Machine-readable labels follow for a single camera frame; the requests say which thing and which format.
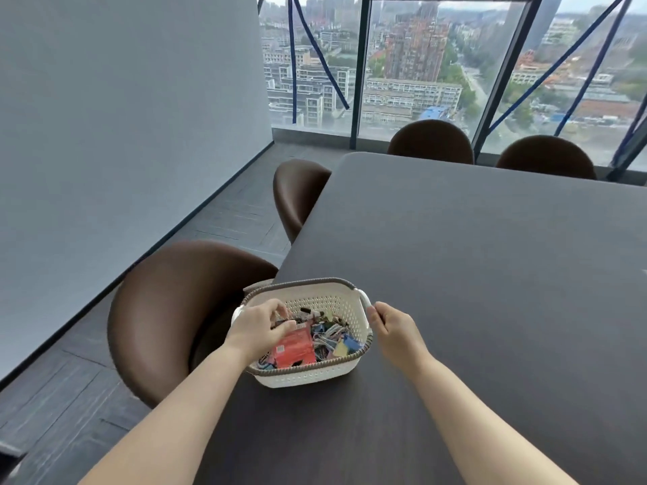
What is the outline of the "dark slanted window post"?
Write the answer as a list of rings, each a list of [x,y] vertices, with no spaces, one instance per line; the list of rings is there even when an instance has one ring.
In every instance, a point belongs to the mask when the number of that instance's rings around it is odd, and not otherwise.
[[[477,163],[483,144],[490,134],[490,128],[505,93],[507,83],[510,80],[516,61],[521,54],[542,0],[511,0],[511,2],[523,2],[523,8],[518,13],[519,17],[516,27],[511,34],[511,39],[509,40],[506,52],[501,61],[501,66],[492,85],[490,96],[488,97],[472,140],[474,163]]]

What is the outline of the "red packet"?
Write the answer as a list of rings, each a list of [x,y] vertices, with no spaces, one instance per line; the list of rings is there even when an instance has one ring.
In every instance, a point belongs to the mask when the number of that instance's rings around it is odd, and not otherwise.
[[[317,362],[310,329],[305,326],[287,334],[272,350],[277,369],[313,365]]]

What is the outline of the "dark grey object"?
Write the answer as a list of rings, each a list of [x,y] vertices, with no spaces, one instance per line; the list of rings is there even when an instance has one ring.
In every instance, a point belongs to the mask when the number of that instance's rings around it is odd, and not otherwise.
[[[18,472],[26,456],[26,452],[0,441],[0,485]]]

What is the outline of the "pile of colourful binder clips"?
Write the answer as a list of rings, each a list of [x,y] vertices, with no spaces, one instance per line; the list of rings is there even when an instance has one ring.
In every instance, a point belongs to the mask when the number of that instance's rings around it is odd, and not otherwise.
[[[292,318],[298,322],[297,329],[305,326],[310,329],[316,363],[352,355],[363,347],[352,335],[349,324],[330,311],[302,307]],[[262,371],[277,369],[271,351],[258,359],[255,367]]]

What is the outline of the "person's right hand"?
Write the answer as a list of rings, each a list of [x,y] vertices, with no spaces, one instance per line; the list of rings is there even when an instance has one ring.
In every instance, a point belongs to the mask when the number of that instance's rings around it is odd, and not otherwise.
[[[432,357],[412,317],[394,309],[395,316],[389,320],[390,331],[374,333],[384,357],[409,379],[414,379]]]

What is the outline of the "person's right forearm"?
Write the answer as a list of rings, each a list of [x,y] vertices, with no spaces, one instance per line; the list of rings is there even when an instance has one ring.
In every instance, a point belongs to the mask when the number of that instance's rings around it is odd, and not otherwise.
[[[466,485],[579,485],[429,352],[389,359],[413,383]]]

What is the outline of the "dark upright window post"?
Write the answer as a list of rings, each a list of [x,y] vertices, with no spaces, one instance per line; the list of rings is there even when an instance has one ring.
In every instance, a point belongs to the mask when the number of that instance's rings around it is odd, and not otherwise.
[[[372,2],[373,0],[361,0],[360,24],[358,30],[357,69],[355,75],[355,94],[353,97],[351,135],[349,141],[349,149],[352,151],[355,151],[357,149],[360,130],[362,92],[364,89],[364,78],[366,76],[368,36],[370,29]]]

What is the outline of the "brown leather chair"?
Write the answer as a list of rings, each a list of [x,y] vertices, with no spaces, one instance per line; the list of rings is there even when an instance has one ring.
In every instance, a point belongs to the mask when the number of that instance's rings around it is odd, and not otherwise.
[[[420,120],[398,130],[389,142],[387,154],[474,164],[471,142],[457,126],[442,120]]]
[[[274,203],[290,244],[297,239],[331,174],[323,165],[299,158],[277,167],[272,182]]]
[[[555,136],[536,135],[516,140],[503,150],[495,167],[597,180],[594,164],[586,152],[575,143]]]
[[[249,286],[279,268],[237,247],[184,240],[142,260],[117,289],[109,352],[132,394],[154,409],[215,349]]]

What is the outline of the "white perforated plastic basket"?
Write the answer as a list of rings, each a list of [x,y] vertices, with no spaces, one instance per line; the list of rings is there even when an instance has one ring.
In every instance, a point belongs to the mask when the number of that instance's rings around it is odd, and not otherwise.
[[[287,388],[344,376],[357,366],[360,358],[371,347],[373,333],[366,315],[370,302],[362,290],[344,279],[310,279],[257,288],[248,293],[234,311],[232,323],[245,307],[257,306],[270,299],[282,301],[292,315],[299,312],[302,307],[326,310],[339,315],[349,324],[352,335],[363,344],[363,347],[352,355],[308,366],[262,371],[256,369],[256,362],[254,362],[249,366],[248,372],[265,387]]]

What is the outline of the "person's left forearm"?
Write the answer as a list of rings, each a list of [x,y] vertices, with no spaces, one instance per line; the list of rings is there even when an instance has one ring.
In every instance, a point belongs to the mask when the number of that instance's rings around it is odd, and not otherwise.
[[[231,342],[209,355],[78,485],[192,485],[231,393],[255,359]]]

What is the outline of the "person's left hand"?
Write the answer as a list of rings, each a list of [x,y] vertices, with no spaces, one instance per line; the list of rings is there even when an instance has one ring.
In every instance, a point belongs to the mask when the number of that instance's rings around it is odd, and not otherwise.
[[[273,349],[289,333],[275,332],[263,325],[261,303],[241,310],[223,346],[244,368]]]

